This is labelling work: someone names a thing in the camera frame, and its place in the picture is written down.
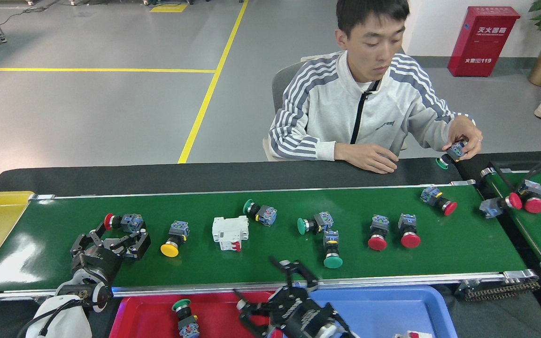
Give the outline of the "person's left hand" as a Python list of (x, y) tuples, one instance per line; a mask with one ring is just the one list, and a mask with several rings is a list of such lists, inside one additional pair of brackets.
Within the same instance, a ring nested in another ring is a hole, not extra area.
[(455, 117), (449, 122), (448, 141), (442, 147), (442, 150), (447, 150), (454, 143), (461, 140), (466, 140), (466, 146), (462, 148), (463, 155), (460, 160), (470, 160), (482, 150), (483, 134), (474, 122), (463, 115)]

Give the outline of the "person's right hand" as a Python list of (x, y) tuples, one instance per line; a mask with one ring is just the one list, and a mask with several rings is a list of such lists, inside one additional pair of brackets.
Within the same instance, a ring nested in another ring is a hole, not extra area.
[(395, 172), (399, 161), (393, 152), (378, 144), (336, 143), (333, 158), (381, 175)]

